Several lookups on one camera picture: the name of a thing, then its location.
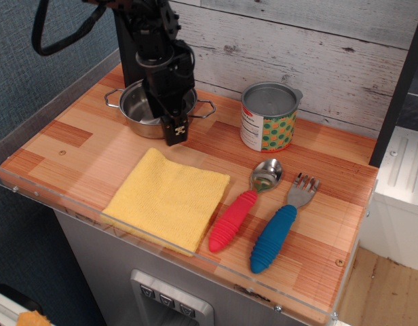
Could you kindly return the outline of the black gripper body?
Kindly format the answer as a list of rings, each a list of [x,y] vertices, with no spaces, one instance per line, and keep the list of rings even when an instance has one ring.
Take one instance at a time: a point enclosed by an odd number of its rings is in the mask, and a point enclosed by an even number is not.
[[[165,56],[148,59],[137,54],[136,61],[146,74],[142,82],[145,93],[149,89],[155,96],[168,97],[170,116],[179,116],[185,110],[184,96],[195,86],[192,48],[181,39],[174,40]]]

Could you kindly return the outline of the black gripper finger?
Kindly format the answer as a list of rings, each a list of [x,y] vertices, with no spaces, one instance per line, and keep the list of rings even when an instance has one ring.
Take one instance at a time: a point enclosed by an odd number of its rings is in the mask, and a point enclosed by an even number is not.
[[[186,114],[175,117],[163,115],[161,116],[161,125],[168,146],[177,145],[187,140],[189,119]]]
[[[168,111],[170,99],[168,97],[155,96],[149,89],[146,89],[146,96],[154,118],[161,118],[165,115],[170,116],[170,112]]]

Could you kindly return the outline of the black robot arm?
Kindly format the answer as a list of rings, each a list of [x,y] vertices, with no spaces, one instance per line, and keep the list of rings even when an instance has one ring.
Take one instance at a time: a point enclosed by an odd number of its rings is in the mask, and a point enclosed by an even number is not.
[[[178,14],[168,1],[97,1],[115,14],[125,90],[119,108],[135,131],[185,142],[196,102],[193,50],[177,39]]]

